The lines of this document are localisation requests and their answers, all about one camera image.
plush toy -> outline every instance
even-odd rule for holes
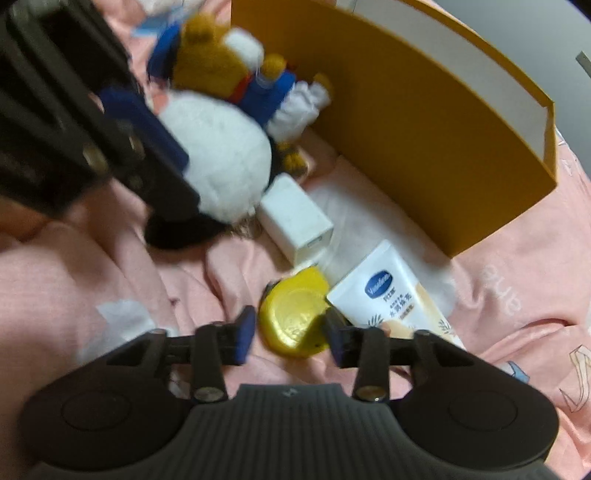
[[[148,62],[148,74],[233,103],[277,143],[285,169],[300,173],[305,161],[293,142],[330,103],[332,85],[317,74],[311,85],[297,81],[283,57],[265,57],[262,44],[240,28],[216,25],[197,14],[170,26]]]
[[[158,118],[188,156],[181,173],[199,194],[199,215],[180,222],[152,216],[146,240],[155,247],[177,249],[229,228],[250,236],[245,225],[251,225],[261,196],[282,171],[274,142],[228,102],[190,91],[172,90],[168,97]]]

hand cream tube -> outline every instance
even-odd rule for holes
[[[392,337],[400,336],[400,326],[408,332],[429,330],[464,348],[435,302],[387,240],[341,280],[327,299],[357,327],[385,327]]]

screw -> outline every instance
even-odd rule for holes
[[[84,156],[86,163],[88,163],[88,166],[92,168],[95,173],[103,175],[109,170],[109,164],[107,163],[104,153],[101,152],[99,147],[95,144],[82,147],[82,156]]]
[[[359,387],[355,391],[355,396],[357,396],[358,399],[369,403],[377,403],[386,398],[386,391],[382,387],[366,385],[364,387]]]
[[[146,156],[144,144],[138,137],[136,137],[135,135],[130,135],[129,143],[131,144],[132,150],[136,152],[141,158],[144,158]]]
[[[195,390],[193,397],[201,403],[214,403],[224,397],[224,392],[216,387],[201,387]]]

white charger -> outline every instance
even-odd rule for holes
[[[334,230],[326,214],[287,173],[275,178],[256,215],[293,266],[327,247]]]

pink bedsheet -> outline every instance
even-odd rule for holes
[[[142,9],[135,0],[99,5],[134,52],[142,78],[153,45],[153,38],[133,35]],[[229,15],[229,2],[205,8]],[[159,90],[150,91],[156,104],[165,102]],[[309,153],[334,163],[329,148],[317,145]],[[339,160],[308,188],[362,195],[356,185],[366,180],[347,175],[343,182],[344,168],[348,164]],[[591,184],[566,144],[558,149],[558,179],[551,195],[452,261],[428,239],[419,242],[425,265],[449,277],[449,320],[468,350],[529,381],[556,405],[560,434],[548,465],[574,480],[591,469]],[[121,312],[132,306],[142,317],[138,325],[189,334],[204,323],[232,321],[287,270],[267,237],[221,236],[174,254],[153,251],[142,241],[145,218],[142,202],[116,182],[88,195],[61,221],[0,199],[0,478],[18,478],[31,465],[16,425],[25,399],[87,354],[100,353],[105,332],[125,330],[128,317]],[[402,229],[411,231],[405,221]],[[338,370],[326,352],[284,359],[256,338],[248,364],[229,368],[226,380],[230,393],[247,382],[340,382],[350,390],[354,374]],[[392,375],[394,395],[409,387]]]

